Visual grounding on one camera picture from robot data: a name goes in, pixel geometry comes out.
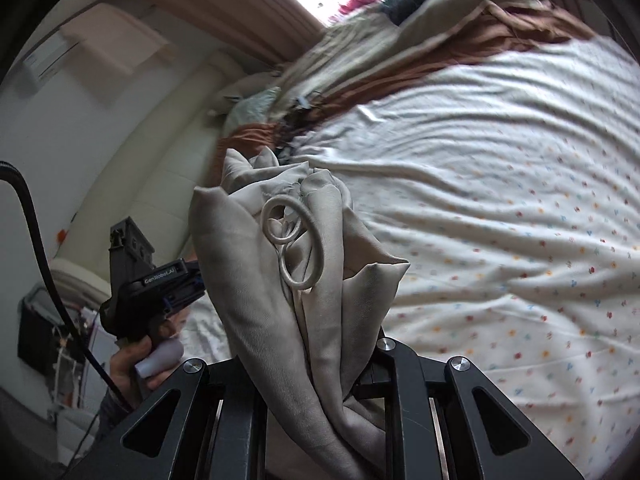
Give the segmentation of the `left hand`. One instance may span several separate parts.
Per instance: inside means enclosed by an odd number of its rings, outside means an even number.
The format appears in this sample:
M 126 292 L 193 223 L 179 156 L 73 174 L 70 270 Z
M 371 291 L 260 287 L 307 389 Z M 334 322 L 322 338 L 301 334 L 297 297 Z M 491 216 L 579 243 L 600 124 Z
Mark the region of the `left hand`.
M 182 309 L 160 324 L 152 336 L 124 344 L 111 357 L 111 380 L 130 408 L 137 408 L 182 361 L 180 333 L 189 314 L 190 308 Z

